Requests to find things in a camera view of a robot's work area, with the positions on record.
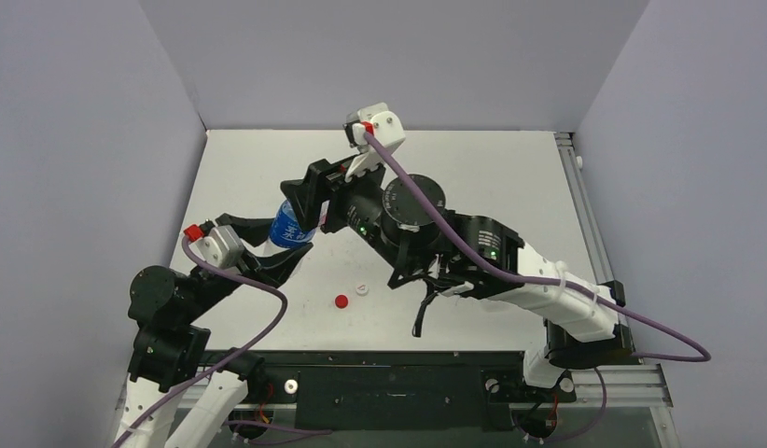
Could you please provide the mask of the blue label clear bottle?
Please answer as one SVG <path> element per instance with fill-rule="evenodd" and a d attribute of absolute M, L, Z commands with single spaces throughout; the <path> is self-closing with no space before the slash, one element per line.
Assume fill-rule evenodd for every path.
<path fill-rule="evenodd" d="M 317 229 L 308 231 L 303 229 L 296 218 L 292 205 L 288 200 L 284 200 L 273 218 L 268 239 L 263 247 L 263 255 L 272 256 L 310 243 L 316 231 Z"/>

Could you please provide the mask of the red bottle cap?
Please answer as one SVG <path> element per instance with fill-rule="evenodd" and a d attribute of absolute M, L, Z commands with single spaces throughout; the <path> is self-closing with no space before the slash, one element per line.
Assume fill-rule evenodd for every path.
<path fill-rule="evenodd" d="M 349 299 L 347 296 L 340 294 L 336 296 L 334 304 L 337 308 L 344 309 L 349 305 Z"/>

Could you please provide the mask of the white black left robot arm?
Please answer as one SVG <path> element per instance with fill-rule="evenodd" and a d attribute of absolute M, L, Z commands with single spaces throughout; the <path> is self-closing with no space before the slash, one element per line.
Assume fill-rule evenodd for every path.
<path fill-rule="evenodd" d="M 133 278 L 128 316 L 138 331 L 114 446 L 205 447 L 236 405 L 272 397 L 264 359 L 250 349 L 284 317 L 280 288 L 312 248 L 305 243 L 268 257 L 253 254 L 248 248 L 266 241 L 272 223 L 223 214 L 191 225 L 181 239 L 195 264 L 189 273 L 153 265 Z M 280 309 L 250 342 L 204 367 L 211 332 L 194 323 L 240 286 L 272 294 Z"/>

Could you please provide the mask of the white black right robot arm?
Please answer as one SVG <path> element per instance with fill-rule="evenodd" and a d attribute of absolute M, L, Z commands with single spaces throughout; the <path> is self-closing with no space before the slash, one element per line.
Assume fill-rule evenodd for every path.
<path fill-rule="evenodd" d="M 515 230 L 485 216 L 448 209 L 425 175 L 384 180 L 385 169 L 353 176 L 351 162 L 320 160 L 280 188 L 306 230 L 353 231 L 390 267 L 387 285 L 425 283 L 423 306 L 438 296 L 503 302 L 542 318 L 546 342 L 523 355 L 514 373 L 528 399 L 570 370 L 621 361 L 634 351 L 617 307 L 621 286 L 591 285 L 541 256 Z"/>

